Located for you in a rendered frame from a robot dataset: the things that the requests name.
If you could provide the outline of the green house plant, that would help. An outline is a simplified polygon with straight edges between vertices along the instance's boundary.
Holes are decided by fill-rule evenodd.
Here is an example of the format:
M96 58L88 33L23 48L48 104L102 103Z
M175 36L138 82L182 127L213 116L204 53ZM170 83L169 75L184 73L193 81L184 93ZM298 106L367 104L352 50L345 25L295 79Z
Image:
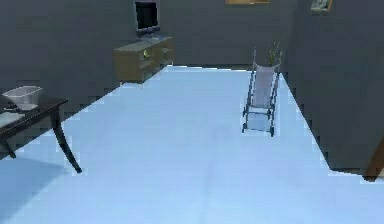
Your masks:
M274 66L280 63L281 59L281 46L279 42L273 42L270 44L267 56L266 63L268 66Z

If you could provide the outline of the brown tv cabinet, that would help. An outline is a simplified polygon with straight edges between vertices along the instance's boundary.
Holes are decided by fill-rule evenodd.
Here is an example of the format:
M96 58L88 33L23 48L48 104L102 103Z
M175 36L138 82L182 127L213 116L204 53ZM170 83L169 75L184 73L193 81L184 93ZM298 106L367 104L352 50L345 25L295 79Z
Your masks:
M120 82L143 83L174 62L172 37L148 38L113 51L115 73Z

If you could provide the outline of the black television set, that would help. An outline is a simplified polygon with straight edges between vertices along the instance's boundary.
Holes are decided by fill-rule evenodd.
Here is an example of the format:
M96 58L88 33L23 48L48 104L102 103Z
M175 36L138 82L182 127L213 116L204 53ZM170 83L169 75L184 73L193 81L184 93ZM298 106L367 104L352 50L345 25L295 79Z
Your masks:
M135 0L136 33L145 35L160 30L159 10L155 0Z

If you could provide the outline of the yellow framed picture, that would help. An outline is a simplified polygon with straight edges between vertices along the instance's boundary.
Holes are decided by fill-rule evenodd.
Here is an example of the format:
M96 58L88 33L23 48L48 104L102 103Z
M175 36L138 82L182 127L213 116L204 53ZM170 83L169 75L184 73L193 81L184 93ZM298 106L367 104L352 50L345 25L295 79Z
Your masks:
M253 5L253 4L268 4L270 0L226 0L226 4L232 5Z

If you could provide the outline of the black table with curved legs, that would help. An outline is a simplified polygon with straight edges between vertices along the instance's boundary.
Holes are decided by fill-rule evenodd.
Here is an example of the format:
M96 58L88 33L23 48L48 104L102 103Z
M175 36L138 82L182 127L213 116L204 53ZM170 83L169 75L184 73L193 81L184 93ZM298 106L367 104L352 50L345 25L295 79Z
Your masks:
M41 122L46 117L50 118L51 129L53 130L57 142L60 145L67 160L73 166L77 173L81 173L82 169L77 163L65 137L61 126L60 107L68 102L67 99L61 98L46 98L43 99L36 109L31 111L23 111L22 117L16 121L12 121L3 127L0 127L0 146L5 149L7 156L12 159L16 157L15 152L12 150L8 143L8 139L14 135L30 128Z

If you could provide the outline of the small framed picture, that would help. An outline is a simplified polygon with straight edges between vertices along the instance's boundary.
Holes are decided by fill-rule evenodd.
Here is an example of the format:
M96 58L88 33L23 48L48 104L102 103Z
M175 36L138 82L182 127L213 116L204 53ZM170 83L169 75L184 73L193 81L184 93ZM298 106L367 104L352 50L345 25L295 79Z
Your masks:
M314 12L328 12L332 6L332 0L312 0L311 10Z

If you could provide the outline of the clear plastic box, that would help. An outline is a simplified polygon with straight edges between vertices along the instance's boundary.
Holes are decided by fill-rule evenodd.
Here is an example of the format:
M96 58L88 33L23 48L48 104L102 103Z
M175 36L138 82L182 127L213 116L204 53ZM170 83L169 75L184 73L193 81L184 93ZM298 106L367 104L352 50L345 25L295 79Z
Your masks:
M21 86L3 93L3 96L14 103L20 110L32 110L39 104L43 89L38 86Z

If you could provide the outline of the pale flat sheet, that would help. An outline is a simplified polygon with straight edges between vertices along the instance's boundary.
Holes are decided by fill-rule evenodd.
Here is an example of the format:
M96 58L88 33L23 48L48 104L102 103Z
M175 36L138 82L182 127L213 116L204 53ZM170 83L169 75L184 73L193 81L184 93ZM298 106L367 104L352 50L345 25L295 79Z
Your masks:
M21 113L3 112L0 113L0 128L4 128L8 125L13 125L25 117Z

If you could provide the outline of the brown wooden door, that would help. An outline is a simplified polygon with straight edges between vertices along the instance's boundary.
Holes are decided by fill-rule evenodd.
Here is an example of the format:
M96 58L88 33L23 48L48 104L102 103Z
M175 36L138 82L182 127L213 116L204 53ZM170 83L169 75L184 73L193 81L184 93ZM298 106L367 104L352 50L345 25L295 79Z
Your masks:
M384 168L384 136L376 148L366 169L363 179L368 182L375 182Z

